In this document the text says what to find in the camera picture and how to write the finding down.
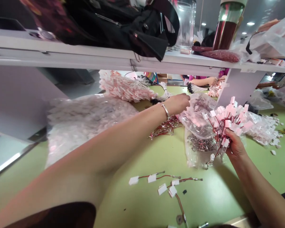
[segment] glass jar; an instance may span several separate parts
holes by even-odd
[[[221,0],[213,50],[229,49],[247,0]]]
[[[191,50],[193,46],[193,28],[196,13],[196,1],[170,0],[170,2],[173,5],[180,21],[180,29],[174,49]]]

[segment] silver bracelet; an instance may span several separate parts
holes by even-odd
[[[167,118],[169,118],[170,115],[169,115],[169,112],[168,112],[166,106],[164,104],[162,104],[162,103],[159,103],[159,104],[164,108],[164,110],[166,111],[166,114],[167,114]]]

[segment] hand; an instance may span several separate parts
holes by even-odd
[[[225,133],[231,139],[230,147],[227,149],[226,154],[230,160],[238,160],[243,157],[248,157],[248,154],[244,148],[244,145],[240,139],[233,131],[226,128]]]
[[[208,79],[208,84],[211,86],[214,86],[216,84],[216,82],[218,81],[218,78],[216,77],[209,77]]]
[[[168,100],[163,102],[169,115],[177,115],[186,110],[190,106],[190,97],[185,93],[171,96]]]
[[[220,81],[225,81],[226,75],[223,75],[222,77],[219,78]]]

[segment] green work surface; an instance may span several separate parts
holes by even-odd
[[[160,86],[151,87],[159,95]],[[168,86],[174,94],[187,93],[186,87]],[[151,106],[149,101],[134,104],[142,111]],[[261,112],[269,115],[277,113],[285,124],[285,108],[275,105],[275,109]],[[264,177],[280,192],[285,192],[285,136],[281,138],[281,149],[267,148],[247,138],[246,150]],[[276,156],[270,153],[275,149]],[[176,223],[181,214],[176,198],[167,192],[158,195],[158,187],[170,184],[171,177],[163,177],[148,184],[146,178],[136,185],[129,186],[133,176],[150,175],[165,170],[166,174],[180,175],[183,178],[197,177],[204,181],[186,181],[176,186],[189,227],[205,223],[224,223],[252,210],[245,197],[236,173],[228,161],[209,170],[196,170],[187,167],[184,149],[184,128],[175,129],[174,136],[159,136],[147,145],[137,149],[140,153],[131,158],[115,174],[97,212],[94,227],[167,227]],[[38,176],[47,159],[47,143],[41,143],[0,175],[0,209],[21,189]]]

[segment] white shelf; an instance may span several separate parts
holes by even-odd
[[[49,55],[44,55],[41,52],[48,52]],[[285,73],[285,67],[255,63],[233,64],[199,55],[181,54],[177,51],[167,52],[162,62],[156,58],[141,56],[141,61],[137,62],[132,51],[81,45],[72,46],[59,41],[34,38],[28,32],[1,29],[0,55],[0,65],[12,66],[131,70],[131,65],[135,65],[138,71],[183,74],[186,72],[192,74],[191,71],[197,71],[197,73],[204,71],[206,72],[206,75],[203,74],[205,76],[212,76],[219,71],[219,69],[212,70],[211,68],[222,67],[244,71],[253,69]]]

